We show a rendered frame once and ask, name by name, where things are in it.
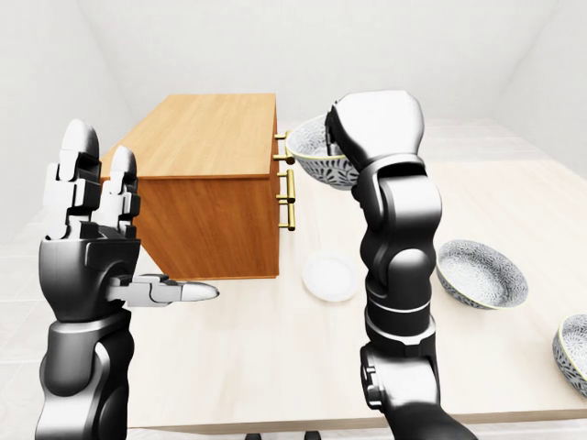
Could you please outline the white plate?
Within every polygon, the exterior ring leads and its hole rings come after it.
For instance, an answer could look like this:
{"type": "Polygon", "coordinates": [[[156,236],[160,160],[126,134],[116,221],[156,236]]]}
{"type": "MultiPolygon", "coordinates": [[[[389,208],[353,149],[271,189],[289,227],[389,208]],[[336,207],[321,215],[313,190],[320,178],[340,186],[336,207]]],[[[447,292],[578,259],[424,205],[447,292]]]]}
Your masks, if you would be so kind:
{"type": "Polygon", "coordinates": [[[316,252],[306,260],[302,280],[311,294],[330,303],[349,300],[359,285],[353,262],[341,253],[327,250],[316,252]]]}

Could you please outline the patterned black white bowl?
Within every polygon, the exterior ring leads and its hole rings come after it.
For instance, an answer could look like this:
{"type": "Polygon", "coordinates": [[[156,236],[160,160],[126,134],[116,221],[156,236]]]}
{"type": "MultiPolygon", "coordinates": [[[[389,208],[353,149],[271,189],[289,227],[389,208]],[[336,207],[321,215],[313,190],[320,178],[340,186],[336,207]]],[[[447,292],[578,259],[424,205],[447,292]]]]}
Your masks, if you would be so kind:
{"type": "Polygon", "coordinates": [[[346,156],[328,154],[325,119],[325,115],[319,115],[291,130],[285,149],[315,180],[341,191],[350,190],[359,173],[346,156]]]}
{"type": "Polygon", "coordinates": [[[455,299],[485,310],[514,308],[528,297],[522,271],[483,243],[454,239],[437,252],[437,277],[455,299]]]}
{"type": "Polygon", "coordinates": [[[560,322],[552,350],[565,380],[587,398],[587,313],[574,314],[560,322]]]}

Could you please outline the wooden cabinet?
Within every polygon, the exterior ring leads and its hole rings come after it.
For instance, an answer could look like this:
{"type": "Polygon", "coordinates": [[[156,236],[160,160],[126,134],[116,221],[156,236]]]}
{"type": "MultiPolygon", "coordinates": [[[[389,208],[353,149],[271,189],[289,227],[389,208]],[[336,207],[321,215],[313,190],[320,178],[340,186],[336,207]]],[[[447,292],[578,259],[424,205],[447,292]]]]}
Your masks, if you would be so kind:
{"type": "Polygon", "coordinates": [[[176,280],[274,278],[272,93],[172,94],[119,143],[138,168],[138,238],[176,280]]]}

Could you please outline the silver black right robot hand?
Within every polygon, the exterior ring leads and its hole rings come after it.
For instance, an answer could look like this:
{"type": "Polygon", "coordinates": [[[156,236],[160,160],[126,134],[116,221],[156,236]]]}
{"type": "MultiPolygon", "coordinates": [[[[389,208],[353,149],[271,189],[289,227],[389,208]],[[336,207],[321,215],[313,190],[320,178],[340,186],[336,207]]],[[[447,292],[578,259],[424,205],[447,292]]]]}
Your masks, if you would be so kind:
{"type": "Polygon", "coordinates": [[[344,155],[358,170],[393,154],[416,154],[424,134],[418,101],[403,90],[349,93],[325,120],[327,154],[344,155]]]}

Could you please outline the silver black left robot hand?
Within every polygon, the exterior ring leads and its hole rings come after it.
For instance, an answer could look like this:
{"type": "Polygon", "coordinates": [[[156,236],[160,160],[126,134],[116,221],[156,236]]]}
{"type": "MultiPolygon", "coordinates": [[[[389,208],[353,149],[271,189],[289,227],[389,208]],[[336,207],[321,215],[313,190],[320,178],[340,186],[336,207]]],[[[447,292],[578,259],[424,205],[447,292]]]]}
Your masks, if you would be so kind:
{"type": "Polygon", "coordinates": [[[136,274],[141,243],[133,224],[140,210],[134,154],[118,148],[109,179],[100,176],[97,135],[73,119],[58,162],[48,168],[44,205],[49,226],[39,248],[40,287],[56,318],[89,322],[123,305],[215,299],[217,288],[202,282],[136,274]]]}

